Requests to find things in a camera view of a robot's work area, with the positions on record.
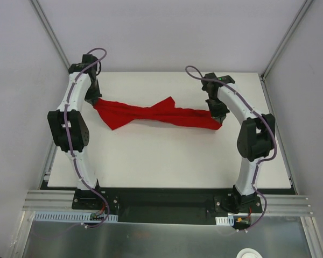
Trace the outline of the red t-shirt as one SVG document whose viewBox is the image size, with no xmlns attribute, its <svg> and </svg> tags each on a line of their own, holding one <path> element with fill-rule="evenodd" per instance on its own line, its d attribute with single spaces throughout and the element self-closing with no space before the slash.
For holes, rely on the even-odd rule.
<svg viewBox="0 0 323 258">
<path fill-rule="evenodd" d="M 176 126 L 205 128 L 215 131 L 222 126 L 221 122 L 217 122 L 211 117 L 209 111 L 176 107 L 172 97 L 149 107 L 133 106 L 100 98 L 94 105 L 94 109 L 112 130 L 134 120 L 153 120 Z"/>
</svg>

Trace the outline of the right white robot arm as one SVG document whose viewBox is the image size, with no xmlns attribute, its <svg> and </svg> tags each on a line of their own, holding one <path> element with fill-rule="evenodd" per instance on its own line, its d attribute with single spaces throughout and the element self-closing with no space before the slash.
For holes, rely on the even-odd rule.
<svg viewBox="0 0 323 258">
<path fill-rule="evenodd" d="M 237 150 L 242 157 L 238 179 L 229 196 L 220 201 L 220 207 L 229 213 L 240 213 L 257 197 L 257 178 L 261 163 L 275 158 L 275 118 L 261 114 L 250 105 L 234 87 L 231 76 L 217 77 L 208 73 L 201 77 L 202 90 L 208 93 L 206 103 L 214 120 L 222 123 L 232 113 L 241 128 L 237 138 Z"/>
</svg>

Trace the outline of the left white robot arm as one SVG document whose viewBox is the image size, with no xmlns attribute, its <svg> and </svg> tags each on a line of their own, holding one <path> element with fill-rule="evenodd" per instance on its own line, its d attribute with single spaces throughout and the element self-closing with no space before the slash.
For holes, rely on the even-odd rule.
<svg viewBox="0 0 323 258">
<path fill-rule="evenodd" d="M 60 105 L 47 114 L 53 141 L 69 158 L 77 177 L 76 187 L 83 191 L 93 191 L 99 184 L 89 162 L 90 135 L 81 110 L 84 103 L 93 106 L 102 96 L 97 80 L 100 70 L 101 61 L 84 54 L 80 63 L 68 69 L 68 87 Z"/>
</svg>

